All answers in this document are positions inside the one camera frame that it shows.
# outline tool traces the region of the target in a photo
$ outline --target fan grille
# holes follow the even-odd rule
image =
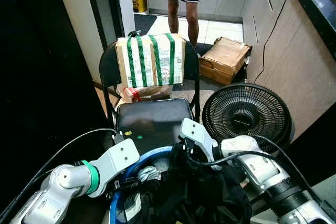
[[[205,103],[203,124],[212,138],[221,141],[238,135],[261,135],[278,145],[288,141],[291,118],[283,100],[255,84],[239,83],[215,92]],[[265,152],[276,149],[258,140]]]

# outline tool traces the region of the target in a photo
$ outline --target wall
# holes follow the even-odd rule
[[[93,81],[100,82],[99,60],[103,53],[90,0],[63,0]]]
[[[125,35],[135,30],[132,0],[119,0]]]
[[[116,41],[116,31],[114,29],[113,17],[109,0],[96,0],[98,15],[103,29],[103,36],[105,37],[107,45]]]

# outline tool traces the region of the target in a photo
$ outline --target black countertop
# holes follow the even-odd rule
[[[299,0],[336,60],[336,5],[330,0]]]

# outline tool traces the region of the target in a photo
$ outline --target green tape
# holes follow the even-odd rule
[[[158,75],[158,84],[162,86],[162,74],[161,74],[161,66],[160,66],[160,56],[159,56],[159,47],[157,46],[157,41],[153,35],[148,35],[151,41],[153,42],[154,47],[154,56],[155,56],[155,65],[156,65],[156,73]]]
[[[140,59],[140,67],[141,67],[141,75],[142,75],[142,84],[143,84],[144,87],[147,87],[146,67],[145,67],[145,60],[144,60],[144,56],[143,56],[142,40],[141,40],[139,35],[136,35],[136,40],[138,42],[139,59]]]
[[[91,174],[91,186],[86,194],[92,194],[99,186],[99,174],[97,169],[86,160],[82,160],[82,163],[89,168]]]
[[[165,34],[170,41],[170,72],[169,84],[174,84],[174,64],[175,64],[175,40],[171,34]]]
[[[135,81],[135,73],[134,73],[134,63],[133,63],[133,56],[132,56],[132,44],[131,44],[131,37],[127,40],[127,53],[128,53],[128,61],[130,63],[130,70],[131,70],[131,81],[133,88],[136,88],[136,81]]]

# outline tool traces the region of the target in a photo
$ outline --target beige wall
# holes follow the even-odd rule
[[[99,60],[103,53],[90,0],[63,0],[92,79],[100,83]]]

